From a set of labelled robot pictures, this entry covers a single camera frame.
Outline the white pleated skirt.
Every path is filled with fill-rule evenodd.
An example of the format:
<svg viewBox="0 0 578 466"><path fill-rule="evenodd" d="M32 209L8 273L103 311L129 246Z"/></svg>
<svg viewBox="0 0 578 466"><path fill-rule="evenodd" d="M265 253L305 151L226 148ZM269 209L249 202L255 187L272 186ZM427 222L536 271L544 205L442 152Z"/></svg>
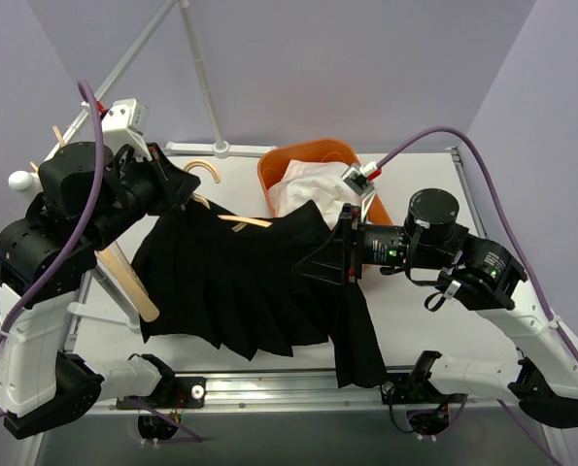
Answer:
<svg viewBox="0 0 578 466"><path fill-rule="evenodd" d="M332 229L345 204L357 205L360 198L342 181L348 169L342 162L291 160L281 180L268 188L276 216L285 216L313 201Z"/></svg>

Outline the wooden hanger for black skirt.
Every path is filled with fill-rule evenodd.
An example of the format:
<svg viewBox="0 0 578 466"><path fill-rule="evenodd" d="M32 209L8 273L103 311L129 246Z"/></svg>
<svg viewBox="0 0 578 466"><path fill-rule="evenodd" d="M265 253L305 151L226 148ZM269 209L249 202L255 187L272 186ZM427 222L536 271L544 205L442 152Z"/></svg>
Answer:
<svg viewBox="0 0 578 466"><path fill-rule="evenodd" d="M203 159L193 159L187 162L183 166L183 170L189 173L194 168L202 168L206 170L213 178L215 184L221 183L221 174L219 170L210 162L203 160ZM207 210L211 209L210 201L205 198L204 196L193 193L191 195L191 199L195 202L202 204ZM269 228L272 226L272 222L269 220L248 217L248 216L236 216L233 214L218 214L218 218L223 221L230 221L234 222L235 226L232 226L231 229L233 232L237 233L242 231L247 226L255 226L258 228Z"/></svg>

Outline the wooden hanger for denim skirt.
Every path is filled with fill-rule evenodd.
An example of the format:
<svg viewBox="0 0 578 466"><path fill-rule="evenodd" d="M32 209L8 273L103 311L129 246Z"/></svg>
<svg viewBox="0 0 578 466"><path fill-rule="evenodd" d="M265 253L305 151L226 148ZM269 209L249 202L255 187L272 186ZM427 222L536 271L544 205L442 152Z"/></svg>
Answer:
<svg viewBox="0 0 578 466"><path fill-rule="evenodd" d="M157 306L149 297L149 293L133 270L117 242L96 254L98 262L116 280L124 292L124 296L133 305L134 310L144 322L152 322L159 317Z"/></svg>

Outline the wooden hanger for white skirt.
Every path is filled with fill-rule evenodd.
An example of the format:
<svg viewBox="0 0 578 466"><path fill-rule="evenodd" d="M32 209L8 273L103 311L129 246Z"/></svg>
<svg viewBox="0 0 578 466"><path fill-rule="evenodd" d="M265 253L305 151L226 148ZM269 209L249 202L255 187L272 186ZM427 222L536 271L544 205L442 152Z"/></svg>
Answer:
<svg viewBox="0 0 578 466"><path fill-rule="evenodd" d="M53 125L51 127L51 130L53 132L53 135L56 139L56 145L54 147L54 149L51 151L52 153L56 153L58 152L61 148L63 148L66 145L66 141L63 138L63 135L59 129L59 127L57 125ZM31 167L31 169L33 170L34 173L38 173L39 170L39 165L34 163L33 161L29 162L29 165Z"/></svg>

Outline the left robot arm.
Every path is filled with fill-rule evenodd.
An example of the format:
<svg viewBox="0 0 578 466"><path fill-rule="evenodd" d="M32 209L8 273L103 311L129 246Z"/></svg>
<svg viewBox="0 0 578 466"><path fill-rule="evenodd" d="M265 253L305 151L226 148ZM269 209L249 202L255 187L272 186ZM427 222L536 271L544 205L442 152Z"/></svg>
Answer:
<svg viewBox="0 0 578 466"><path fill-rule="evenodd" d="M64 350L71 305L96 255L144 216L184 209L200 180L156 144L92 142L58 150L38 170L40 193L0 233L0 410L22 440L82 417L95 403L135 398L166 405L175 375L142 354L105 365Z"/></svg>

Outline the black skirt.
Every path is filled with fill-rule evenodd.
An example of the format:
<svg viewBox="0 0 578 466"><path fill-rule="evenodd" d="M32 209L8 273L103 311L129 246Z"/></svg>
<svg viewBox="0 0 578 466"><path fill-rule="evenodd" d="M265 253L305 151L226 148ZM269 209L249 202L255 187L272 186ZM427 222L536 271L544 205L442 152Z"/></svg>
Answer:
<svg viewBox="0 0 578 466"><path fill-rule="evenodd" d="M248 360L258 351L291 357L296 347L330 342L339 386L383 384L387 369L359 286L293 271L330 235L316 204L240 231L228 214L191 201L160 216L142 241L132 266L159 310L142 322L143 340L195 336Z"/></svg>

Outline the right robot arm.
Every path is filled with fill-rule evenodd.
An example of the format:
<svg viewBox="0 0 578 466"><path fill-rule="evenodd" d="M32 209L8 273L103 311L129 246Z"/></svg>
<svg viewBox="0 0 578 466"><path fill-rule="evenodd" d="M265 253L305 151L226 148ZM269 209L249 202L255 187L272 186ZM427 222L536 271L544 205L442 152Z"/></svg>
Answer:
<svg viewBox="0 0 578 466"><path fill-rule="evenodd" d="M470 234L458 213L458 200L439 188L416 192L400 226L364 223L360 208L346 204L330 237L294 270L338 285L356 283L366 265L383 275L402 273L414 285L433 288L424 302L429 311L456 300L516 347L510 362L425 350L396 385L396 398L492 398L516 404L542 424L577 428L578 338L561 339L566 328L542 314L523 265L501 244Z"/></svg>

